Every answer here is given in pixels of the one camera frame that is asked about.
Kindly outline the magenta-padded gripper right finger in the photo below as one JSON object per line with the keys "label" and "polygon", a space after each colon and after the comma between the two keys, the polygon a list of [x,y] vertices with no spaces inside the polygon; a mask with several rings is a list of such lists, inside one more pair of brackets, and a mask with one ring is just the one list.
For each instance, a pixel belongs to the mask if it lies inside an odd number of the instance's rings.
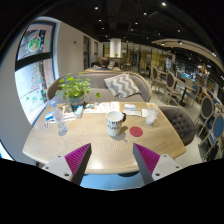
{"label": "magenta-padded gripper right finger", "polygon": [[133,154],[145,185],[182,169],[168,154],[159,155],[136,143],[133,144]]}

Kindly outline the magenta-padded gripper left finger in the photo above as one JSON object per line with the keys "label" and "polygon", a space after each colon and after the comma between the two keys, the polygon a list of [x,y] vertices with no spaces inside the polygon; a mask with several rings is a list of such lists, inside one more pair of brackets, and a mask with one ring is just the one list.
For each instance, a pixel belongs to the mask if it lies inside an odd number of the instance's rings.
{"label": "magenta-padded gripper left finger", "polygon": [[79,185],[82,182],[91,153],[91,144],[88,143],[65,156],[55,156],[43,167],[43,170]]}

